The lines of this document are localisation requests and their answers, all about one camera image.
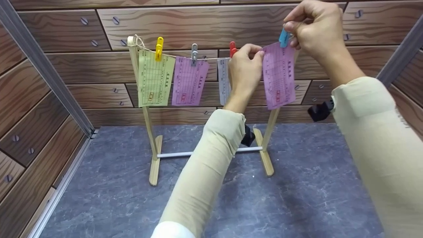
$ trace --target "red clothespin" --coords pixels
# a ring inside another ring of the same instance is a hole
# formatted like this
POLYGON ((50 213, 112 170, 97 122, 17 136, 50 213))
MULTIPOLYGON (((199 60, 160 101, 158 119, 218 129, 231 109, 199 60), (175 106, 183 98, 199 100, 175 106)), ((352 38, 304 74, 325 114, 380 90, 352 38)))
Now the red clothespin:
POLYGON ((238 51, 235 47, 235 42, 230 42, 229 43, 229 57, 232 58, 232 56, 238 51))

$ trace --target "gray clothespin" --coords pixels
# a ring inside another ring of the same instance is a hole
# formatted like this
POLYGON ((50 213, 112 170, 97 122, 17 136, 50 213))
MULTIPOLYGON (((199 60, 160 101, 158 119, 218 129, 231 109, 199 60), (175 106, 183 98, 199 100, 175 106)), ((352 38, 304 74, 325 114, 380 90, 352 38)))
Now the gray clothespin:
POLYGON ((192 44, 192 47, 191 47, 191 60, 192 60, 191 66, 197 65, 197 56, 198 56, 197 50, 198 50, 198 45, 195 44, 195 43, 192 44))

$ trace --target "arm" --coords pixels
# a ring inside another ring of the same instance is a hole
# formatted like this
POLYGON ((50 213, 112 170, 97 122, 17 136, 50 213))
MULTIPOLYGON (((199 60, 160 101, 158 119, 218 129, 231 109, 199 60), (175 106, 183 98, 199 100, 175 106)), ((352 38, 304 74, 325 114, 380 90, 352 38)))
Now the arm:
POLYGON ((232 157, 244 137, 242 114, 261 78, 261 47, 247 44, 229 62, 232 91, 217 109, 179 175, 151 238, 199 238, 210 217, 232 157), (252 60, 249 53, 254 53, 252 60))
POLYGON ((365 77, 343 43, 342 11, 304 0, 285 19, 302 48, 324 68, 332 85, 332 111, 373 201, 387 237, 423 234, 423 142, 404 123, 383 84, 365 77), (305 24, 305 18, 313 18, 305 24))
POLYGON ((379 80, 360 77, 332 95, 333 116, 387 237, 421 237, 423 142, 379 80))

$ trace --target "metal frame edge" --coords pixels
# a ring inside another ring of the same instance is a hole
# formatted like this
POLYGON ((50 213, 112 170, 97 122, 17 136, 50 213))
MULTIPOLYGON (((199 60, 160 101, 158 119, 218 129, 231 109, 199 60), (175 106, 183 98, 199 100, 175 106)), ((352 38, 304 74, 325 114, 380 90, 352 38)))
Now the metal frame edge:
POLYGON ((401 74, 402 70, 414 58, 415 54, 423 46, 423 14, 408 32, 407 36, 392 54, 388 62, 376 76, 385 87, 389 87, 392 82, 401 74))
POLYGON ((91 137, 94 126, 9 0, 0 0, 0 22, 69 114, 72 115, 78 126, 88 137, 91 137))
POLYGON ((41 232, 44 230, 48 220, 50 219, 51 215, 53 214, 54 209, 56 208, 57 204, 59 203, 60 199, 63 196, 66 188, 69 185, 72 177, 74 176, 76 170, 78 169, 79 165, 81 164, 82 158, 84 157, 85 153, 87 152, 88 147, 90 146, 92 139, 87 138, 84 144, 82 145, 81 149, 79 150, 78 154, 76 155, 74 161, 72 162, 71 166, 69 167, 68 171, 66 172, 65 176, 63 177, 62 181, 60 182, 59 186, 57 187, 56 191, 54 192, 50 202, 47 203, 47 206, 44 208, 44 211, 40 215, 39 219, 34 225, 34 228, 31 230, 28 238, 39 238, 41 232))

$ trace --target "black clip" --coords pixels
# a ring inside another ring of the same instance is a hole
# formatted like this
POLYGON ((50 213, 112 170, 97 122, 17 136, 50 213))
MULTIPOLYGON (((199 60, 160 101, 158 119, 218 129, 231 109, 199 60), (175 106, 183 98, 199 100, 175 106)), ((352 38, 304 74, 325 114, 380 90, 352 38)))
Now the black clip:
POLYGON ((313 122, 319 122, 325 120, 334 107, 333 100, 325 101, 322 104, 311 106, 307 112, 312 118, 313 122))
POLYGON ((242 138, 241 144, 250 147, 253 141, 255 140, 255 135, 247 125, 244 126, 245 136, 242 138))

